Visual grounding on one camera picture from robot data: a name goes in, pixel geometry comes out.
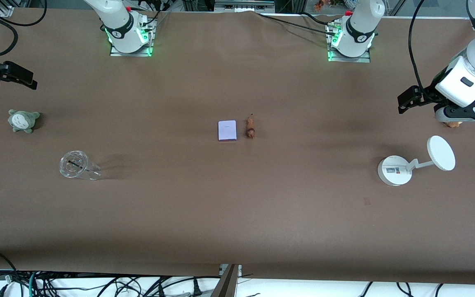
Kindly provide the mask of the brown lion statue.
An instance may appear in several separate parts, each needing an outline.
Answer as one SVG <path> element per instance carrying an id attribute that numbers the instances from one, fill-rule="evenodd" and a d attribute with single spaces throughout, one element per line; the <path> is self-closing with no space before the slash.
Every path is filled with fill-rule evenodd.
<path id="1" fill-rule="evenodd" d="M 249 139 L 256 137 L 256 122 L 252 113 L 245 120 L 245 135 Z"/>

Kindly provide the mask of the white desk lamp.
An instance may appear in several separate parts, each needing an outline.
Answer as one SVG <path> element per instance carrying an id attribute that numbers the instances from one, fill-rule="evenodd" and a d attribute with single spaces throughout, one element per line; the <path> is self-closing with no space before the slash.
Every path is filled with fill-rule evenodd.
<path id="1" fill-rule="evenodd" d="M 456 167 L 456 156 L 450 144 L 440 136 L 433 136 L 427 140 L 427 151 L 430 160 L 419 162 L 411 161 L 401 156 L 389 156 L 379 162 L 377 173 L 381 181 L 388 186 L 407 184 L 415 169 L 435 166 L 442 171 L 452 171 Z"/>

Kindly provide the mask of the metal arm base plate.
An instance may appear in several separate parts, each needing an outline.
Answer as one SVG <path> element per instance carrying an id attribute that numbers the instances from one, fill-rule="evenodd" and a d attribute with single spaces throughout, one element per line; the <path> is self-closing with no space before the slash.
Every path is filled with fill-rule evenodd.
<path id="1" fill-rule="evenodd" d="M 111 43 L 110 56 L 112 57 L 151 57 L 153 55 L 153 43 L 156 34 L 156 19 L 150 19 L 147 22 L 143 22 L 144 26 L 137 29 L 137 41 L 140 48 L 134 52 L 124 53 L 119 51 L 111 43 L 111 38 L 109 42 Z"/>
<path id="2" fill-rule="evenodd" d="M 337 20 L 333 22 L 328 22 L 325 25 L 326 32 L 333 33 L 334 35 L 329 35 L 326 37 L 327 40 L 327 56 L 328 61 L 334 62 L 350 62 L 350 63 L 370 63 L 371 55 L 369 49 L 367 48 L 365 52 L 358 57 L 348 57 L 341 54 L 337 47 L 335 47 L 343 36 L 343 31 L 341 29 L 341 23 Z"/>

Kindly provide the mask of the clear glass cup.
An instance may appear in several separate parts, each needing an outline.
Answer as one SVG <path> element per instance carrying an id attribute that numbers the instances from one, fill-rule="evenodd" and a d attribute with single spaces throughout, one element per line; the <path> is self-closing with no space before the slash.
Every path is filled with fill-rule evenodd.
<path id="1" fill-rule="evenodd" d="M 83 151 L 70 151 L 59 162 L 59 172 L 71 179 L 96 181 L 102 178 L 102 169 Z"/>

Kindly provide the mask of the grey totoro plush toy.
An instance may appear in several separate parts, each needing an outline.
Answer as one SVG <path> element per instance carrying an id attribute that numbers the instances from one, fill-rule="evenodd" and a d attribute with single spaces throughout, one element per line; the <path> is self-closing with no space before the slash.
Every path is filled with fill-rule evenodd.
<path id="1" fill-rule="evenodd" d="M 41 117 L 39 112 L 17 111 L 14 109 L 10 109 L 8 115 L 7 121 L 11 125 L 13 132 L 16 133 L 22 130 L 28 134 L 33 133 L 35 122 Z"/>

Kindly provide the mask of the brown table cover sheet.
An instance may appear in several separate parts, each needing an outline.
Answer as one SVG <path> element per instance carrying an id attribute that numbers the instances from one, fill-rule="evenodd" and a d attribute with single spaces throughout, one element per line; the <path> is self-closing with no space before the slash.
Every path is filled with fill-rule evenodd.
<path id="1" fill-rule="evenodd" d="M 475 283 L 475 122 L 398 113 L 407 19 L 381 20 L 364 64 L 253 12 L 160 18 L 152 57 L 111 57 L 94 11 L 52 9 L 0 58 L 38 82 L 0 85 L 0 253 L 18 269 Z M 10 109 L 41 113 L 33 133 Z M 426 162 L 435 135 L 452 171 L 381 181 L 381 160 Z M 62 176 L 70 151 L 102 178 Z"/>

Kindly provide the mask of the white phone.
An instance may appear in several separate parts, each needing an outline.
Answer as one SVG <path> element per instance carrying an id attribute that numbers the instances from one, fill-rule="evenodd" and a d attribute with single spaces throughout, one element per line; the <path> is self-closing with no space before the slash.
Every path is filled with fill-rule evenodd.
<path id="1" fill-rule="evenodd" d="M 236 120 L 223 120 L 217 123 L 218 141 L 236 141 L 238 139 Z"/>

